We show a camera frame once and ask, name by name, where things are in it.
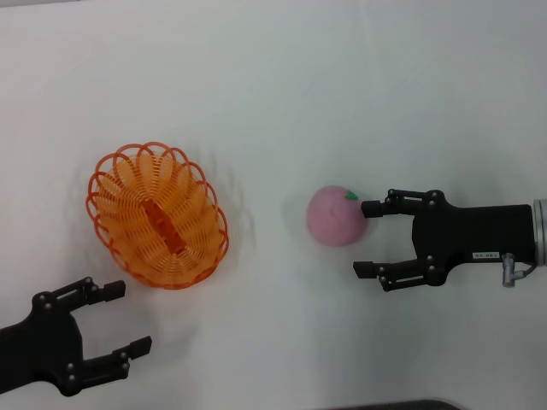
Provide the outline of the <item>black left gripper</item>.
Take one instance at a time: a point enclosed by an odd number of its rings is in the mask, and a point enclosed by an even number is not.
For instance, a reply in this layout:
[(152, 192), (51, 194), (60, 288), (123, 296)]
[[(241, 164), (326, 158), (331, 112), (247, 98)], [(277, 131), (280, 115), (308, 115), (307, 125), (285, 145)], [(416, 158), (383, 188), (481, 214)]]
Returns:
[(83, 278), (51, 292), (37, 294), (32, 310), (16, 325), (1, 330), (1, 392), (36, 382), (55, 385), (62, 395), (128, 377), (130, 361), (150, 352), (144, 337), (110, 354), (83, 360), (82, 336), (67, 308), (111, 302), (125, 296), (123, 280), (105, 284)]

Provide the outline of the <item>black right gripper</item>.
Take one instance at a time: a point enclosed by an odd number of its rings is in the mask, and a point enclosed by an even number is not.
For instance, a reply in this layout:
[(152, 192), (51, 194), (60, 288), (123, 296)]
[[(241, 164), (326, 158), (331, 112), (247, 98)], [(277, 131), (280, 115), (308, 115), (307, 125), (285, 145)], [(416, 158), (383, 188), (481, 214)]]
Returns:
[(355, 261), (360, 279), (378, 279), (385, 292), (421, 285), (442, 285), (451, 270), (463, 264), (525, 264), (503, 274), (503, 284), (524, 278), (537, 267), (536, 241), (529, 205), (459, 208), (440, 191), (432, 194), (388, 190), (385, 200), (363, 201), (365, 218), (414, 216), (412, 243), (416, 259), (397, 263)]

